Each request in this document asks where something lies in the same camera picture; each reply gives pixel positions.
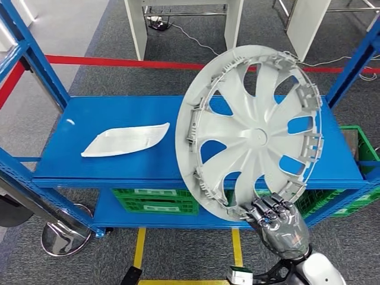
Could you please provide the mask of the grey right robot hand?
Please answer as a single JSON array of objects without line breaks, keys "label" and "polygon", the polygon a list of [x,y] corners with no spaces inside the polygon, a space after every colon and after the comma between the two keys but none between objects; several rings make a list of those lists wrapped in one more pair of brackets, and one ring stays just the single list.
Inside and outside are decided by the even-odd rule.
[{"label": "grey right robot hand", "polygon": [[281,259],[298,261],[312,250],[308,226],[292,202],[277,193],[244,207],[246,221],[268,250]]}]

